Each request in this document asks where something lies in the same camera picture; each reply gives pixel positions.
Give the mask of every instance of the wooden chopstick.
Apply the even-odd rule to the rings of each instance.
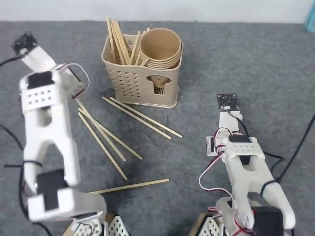
[[[118,103],[119,105],[121,105],[121,106],[127,108],[128,110],[130,110],[130,111],[136,113],[137,115],[139,115],[139,116],[141,116],[141,117],[143,117],[143,118],[145,118],[145,119],[151,121],[152,123],[154,123],[154,124],[158,125],[159,127],[163,128],[163,129],[165,129],[165,130],[167,130],[168,132],[170,132],[170,133],[172,133],[172,134],[175,134],[176,136],[178,136],[178,137],[180,137],[180,138],[183,137],[181,134],[177,133],[176,131],[174,131],[174,130],[168,128],[168,127],[166,127],[165,125],[163,125],[163,124],[157,122],[156,120],[154,120],[154,119],[152,119],[152,118],[146,116],[145,114],[142,114],[141,112],[139,112],[139,111],[137,111],[137,110],[131,108],[130,106],[126,105],[125,103],[122,103],[122,102],[118,101],[117,99],[115,99],[115,98],[113,98],[113,97],[110,97],[109,99],[112,100],[112,101],[114,101],[114,102],[116,102],[116,103]]]
[[[111,160],[111,162],[114,164],[114,166],[116,167],[116,169],[119,171],[119,173],[122,175],[122,177],[127,180],[126,175],[124,174],[124,172],[122,171],[122,169],[119,167],[119,165],[117,164],[117,162],[115,161],[115,159],[112,157],[112,155],[109,153],[109,151],[106,149],[106,147],[104,146],[104,144],[101,142],[101,140],[99,139],[99,137],[96,135],[96,133],[92,130],[91,126],[89,125],[89,123],[86,121],[86,119],[82,116],[82,114],[80,112],[78,112],[79,117],[81,118],[81,120],[83,121],[83,123],[86,125],[86,127],[88,128],[88,130],[90,131],[90,133],[94,136],[94,138],[96,139],[96,141],[98,142],[98,144],[101,146],[101,148],[104,150],[104,152],[106,153],[106,155],[108,156],[108,158]]]
[[[118,40],[117,34],[115,32],[115,28],[114,28],[114,25],[112,23],[111,23],[111,28],[112,28],[112,33],[113,33],[113,37],[114,37],[114,40],[115,40],[115,43],[116,43],[116,48],[117,48],[117,51],[118,51],[118,54],[119,54],[119,58],[120,58],[121,64],[122,65],[126,65],[122,49],[120,48],[120,44],[119,44],[119,40]]]
[[[79,101],[79,99],[76,99],[77,103],[79,104],[80,108],[84,111],[85,114],[89,115],[90,117],[92,117],[90,115],[90,113],[88,112],[88,110],[83,106],[83,104]],[[108,144],[112,147],[112,149],[117,153],[117,155],[123,160],[126,161],[126,158],[124,157],[124,155],[122,155],[122,153],[117,149],[117,147],[113,144],[113,142],[110,140],[110,138],[104,133],[104,131],[99,127],[99,125],[96,123],[96,121],[94,119],[91,120],[93,125],[95,125],[95,127],[97,128],[97,130],[101,133],[101,135],[106,139],[106,141],[108,142]]]
[[[106,21],[107,21],[108,37],[109,37],[109,42],[110,42],[110,48],[111,48],[111,51],[112,51],[113,63],[117,64],[118,61],[117,61],[116,55],[115,55],[114,39],[113,39],[113,33],[112,33],[112,26],[111,26],[110,19],[109,19],[108,16],[106,17]]]
[[[165,183],[165,182],[168,182],[168,181],[169,181],[169,178],[164,178],[164,179],[153,180],[153,181],[144,182],[144,183],[136,183],[136,184],[130,184],[130,185],[125,185],[125,186],[116,187],[116,188],[109,188],[109,189],[92,191],[90,193],[95,193],[95,194],[109,193],[109,192],[115,192],[115,191],[120,191],[120,190],[124,190],[124,189],[148,186],[148,185],[151,185],[151,184]]]
[[[140,119],[139,117],[135,116],[133,113],[129,112],[128,110],[122,108],[121,106],[117,105],[116,103],[112,102],[111,100],[107,99],[106,97],[102,97],[103,100],[105,100],[106,102],[108,102],[109,104],[113,105],[114,107],[118,108],[119,110],[127,113],[128,115],[130,115],[131,117],[135,118],[137,121],[143,123],[144,125],[148,126],[149,128],[153,129],[154,131],[156,131],[157,133],[159,133],[160,135],[163,135],[164,137],[166,137],[167,139],[172,139],[171,136],[163,133],[162,131],[160,131],[159,129],[155,128],[154,126],[152,126],[151,124],[147,123],[146,121]]]
[[[148,58],[146,58],[142,63],[141,63],[141,65],[140,66],[145,66],[147,63],[148,63],[148,61],[149,61],[149,59]]]
[[[133,57],[134,57],[134,54],[135,54],[135,52],[137,50],[139,38],[140,38],[140,31],[138,31],[136,40],[134,41],[134,44],[133,44],[133,49],[132,49],[132,52],[131,52],[129,65],[132,65]]]
[[[146,31],[143,31],[142,32],[142,35],[141,35],[141,38],[144,36],[144,34],[146,33]],[[137,59],[136,59],[136,62],[135,62],[135,65],[138,65],[139,64],[139,61],[140,61],[140,58],[141,58],[141,54],[140,54],[140,44],[137,48],[137,53],[136,53],[138,56],[137,56]]]
[[[120,48],[121,48],[123,56],[125,58],[126,65],[128,65],[130,58],[129,58],[128,50],[127,50],[127,47],[125,44],[124,36],[122,35],[122,32],[120,30],[120,27],[119,27],[119,24],[117,21],[112,21],[112,25],[114,27],[115,34],[117,36],[118,42],[120,44]]]
[[[79,108],[79,112],[81,112],[83,115],[85,115],[88,119],[94,119],[90,115],[86,114],[81,108]],[[97,120],[95,122],[99,125],[99,127],[106,132],[109,136],[111,136],[113,139],[115,139],[120,145],[122,145],[124,148],[126,148],[128,151],[130,151],[133,155],[138,157],[140,160],[142,160],[142,157],[136,153],[134,150],[132,150],[127,144],[125,144],[123,141],[121,141],[119,138],[117,138],[113,133],[111,133],[108,129],[106,129],[103,125],[101,125]]]

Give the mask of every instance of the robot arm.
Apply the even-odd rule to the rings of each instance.
[[[55,144],[64,164],[64,170],[46,173],[33,163],[24,164],[25,180],[33,192],[28,198],[29,219],[33,222],[73,219],[77,224],[88,225],[89,235],[106,235],[107,227],[102,230],[102,224],[106,225],[104,198],[73,188],[81,177],[67,97],[75,98],[85,90],[83,84],[68,67],[56,65],[30,33],[12,46],[34,71],[20,81],[26,127],[24,161],[43,163],[48,146]]]
[[[225,127],[232,133],[238,131],[238,120],[235,117],[242,120],[242,115],[237,96],[235,94],[221,94],[218,95],[218,102],[220,107],[219,127]],[[257,212],[262,207],[254,208],[257,204],[249,199],[248,194],[253,192],[261,194],[264,184],[274,180],[266,165],[265,155],[254,137],[230,135],[226,131],[220,132],[213,142],[212,145],[215,147],[220,144],[224,145],[221,149],[224,151],[221,159],[226,165],[232,185],[233,201],[231,206],[227,203],[230,201],[229,198],[222,198],[217,201],[217,208],[222,212],[222,222],[229,232],[237,229],[234,220],[242,227],[252,230],[262,222],[262,220],[257,222],[258,219],[256,219]],[[279,218],[283,225],[282,235],[283,229],[294,228],[295,214],[278,183],[273,182],[266,185],[261,197],[267,204],[274,207],[274,214],[281,215]]]

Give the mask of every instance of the beige plastic basket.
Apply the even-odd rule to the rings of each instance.
[[[133,44],[136,35],[124,34],[128,44]],[[111,61],[110,42],[107,37],[101,55],[113,81],[116,99],[129,104],[173,108],[177,103],[179,69],[182,64],[183,43],[178,65],[172,69],[155,70],[139,65],[117,65]],[[170,79],[164,88],[155,86],[150,78],[161,76]]]

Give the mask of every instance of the black cable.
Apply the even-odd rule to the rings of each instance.
[[[14,58],[9,58],[7,60],[4,60],[3,62],[0,63],[0,67],[2,67],[3,65],[9,63],[9,62],[12,62],[12,61],[16,61],[16,60],[19,60],[21,59],[22,56],[17,56],[17,57],[14,57]]]
[[[244,129],[244,132],[245,132],[246,136],[249,137],[250,135],[249,135],[249,133],[248,133],[248,130],[247,130],[245,124],[244,124],[240,119],[238,119],[236,116],[232,115],[230,111],[227,111],[227,113],[228,113],[230,116],[234,117],[234,118],[241,124],[241,126],[242,126],[243,129]]]
[[[248,130],[247,130],[245,124],[244,124],[240,119],[238,119],[236,116],[232,115],[230,111],[227,111],[227,113],[228,113],[230,116],[232,116],[233,118],[235,118],[235,119],[240,123],[240,125],[241,125],[241,126],[243,127],[243,129],[244,129],[244,132],[245,132],[246,136],[249,137],[250,134],[249,134],[249,132],[248,132]],[[275,167],[276,167],[277,165],[279,165],[281,162],[284,161],[284,158],[283,158],[282,156],[278,156],[278,155],[275,155],[275,154],[266,152],[266,151],[264,151],[264,150],[263,150],[263,153],[264,153],[265,155],[267,155],[267,156],[271,156],[271,157],[274,157],[274,158],[276,158],[276,159],[279,159],[279,161],[277,161],[277,162],[270,168],[270,172],[271,172],[271,173],[273,173],[273,171],[274,171],[274,169],[275,169]]]
[[[281,162],[283,162],[284,159],[280,159],[278,161],[276,161],[270,168],[270,173],[273,175],[275,168],[277,167],[277,165],[279,165]]]
[[[292,165],[292,162],[294,161],[294,159],[296,158],[298,152],[300,151],[307,135],[309,134],[309,131],[312,127],[312,125],[314,124],[314,120],[315,120],[315,114],[313,115],[313,118],[311,119],[309,125],[307,126],[306,130],[305,130],[305,133],[299,143],[299,145],[297,146],[294,154],[292,155],[291,159],[289,160],[287,166],[285,167],[285,169],[282,171],[282,173],[280,174],[280,176],[278,178],[276,178],[277,182],[281,182],[282,178],[284,177],[284,175],[286,174],[287,170],[290,168],[290,166]]]
[[[20,140],[7,127],[5,127],[3,124],[0,124],[0,127],[2,129],[4,129],[14,139],[14,141],[16,142],[16,144],[19,147],[19,149],[21,151],[23,151],[24,148],[23,148],[23,145],[21,144]]]
[[[19,149],[21,151],[23,151],[23,146],[21,144],[21,142],[19,141],[19,139],[7,128],[5,127],[3,124],[0,124],[0,127],[2,129],[4,129],[16,142],[17,146],[19,147]],[[29,216],[28,216],[28,209],[24,206],[24,202],[23,202],[23,197],[22,197],[22,186],[23,186],[23,176],[24,176],[24,163],[34,163],[38,166],[42,167],[42,164],[36,161],[32,161],[32,160],[26,160],[23,161],[22,165],[4,165],[4,167],[10,167],[10,168],[20,168],[20,174],[19,174],[19,186],[18,186],[18,199],[19,199],[19,205],[21,208],[21,211],[23,213],[23,215],[29,220]],[[40,222],[32,222],[33,225],[38,225],[40,227],[42,227],[45,232],[47,233],[48,236],[52,236],[52,234],[50,233],[50,231],[48,230],[48,228],[40,223]]]
[[[230,116],[232,116],[232,117],[234,117],[235,119],[237,119],[237,121],[242,125],[242,127],[243,127],[243,129],[244,129],[246,135],[249,136],[249,133],[248,133],[248,130],[247,130],[245,124],[244,124],[240,119],[238,119],[236,116],[233,116],[230,111],[227,111],[227,112],[228,112],[228,114],[229,114]],[[292,155],[291,159],[289,160],[287,166],[284,168],[283,172],[279,175],[279,177],[276,178],[276,181],[277,181],[278,183],[281,182],[281,180],[282,180],[282,178],[284,177],[284,175],[286,174],[287,170],[288,170],[288,169],[290,168],[290,166],[292,165],[292,162],[293,162],[294,159],[296,158],[296,156],[297,156],[298,152],[300,151],[300,149],[301,149],[301,147],[302,147],[302,145],[303,145],[303,143],[304,143],[304,141],[305,141],[307,135],[309,134],[309,131],[310,131],[310,129],[311,129],[313,123],[314,123],[314,120],[315,120],[315,114],[313,115],[313,118],[311,119],[311,121],[310,121],[310,123],[309,123],[309,125],[308,125],[308,127],[307,127],[307,129],[306,129],[306,131],[305,131],[305,133],[304,133],[304,135],[303,135],[303,137],[302,137],[302,140],[300,141],[300,143],[299,143],[298,147],[296,148],[294,154]],[[271,170],[272,170],[272,171],[274,170],[274,168],[275,168],[277,165],[279,165],[279,164],[284,160],[284,158],[281,157],[281,156],[274,155],[274,154],[271,154],[271,153],[268,153],[268,152],[265,152],[265,151],[263,151],[263,152],[264,152],[264,154],[266,154],[266,155],[268,155],[268,156],[272,156],[272,157],[274,157],[274,158],[279,159],[279,161],[277,161],[277,162],[271,167]]]

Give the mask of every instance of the gray carpet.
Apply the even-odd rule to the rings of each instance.
[[[171,141],[101,100],[114,95],[100,53],[107,36],[101,22],[0,23],[0,59],[13,56],[10,44],[31,30],[40,46],[59,63],[76,62],[92,84],[81,100],[91,114],[143,156],[139,161],[121,149],[127,162],[116,160],[125,182],[76,115],[70,101],[73,137],[80,156],[80,190],[89,191],[160,178],[170,182],[104,194],[108,210],[117,212],[133,236],[187,235],[198,215],[213,206],[221,193],[199,188],[198,177],[209,163],[205,137],[218,126],[216,94],[235,92],[250,133],[263,149],[291,157],[315,110],[315,34],[301,25],[121,22],[126,33],[147,27],[176,31],[184,42],[179,99],[174,109],[136,108],[184,135]],[[25,143],[18,84],[30,70],[20,61],[0,69],[0,120]],[[0,132],[0,166],[20,163],[21,152]],[[282,187],[296,213],[296,235],[315,234],[315,129],[313,128],[283,180]],[[267,157],[268,165],[274,162]],[[51,148],[45,170],[61,167]],[[17,200],[18,170],[0,172],[0,235],[45,235],[22,216]],[[205,176],[207,186],[231,189],[223,163]],[[60,235],[68,222],[47,226]]]

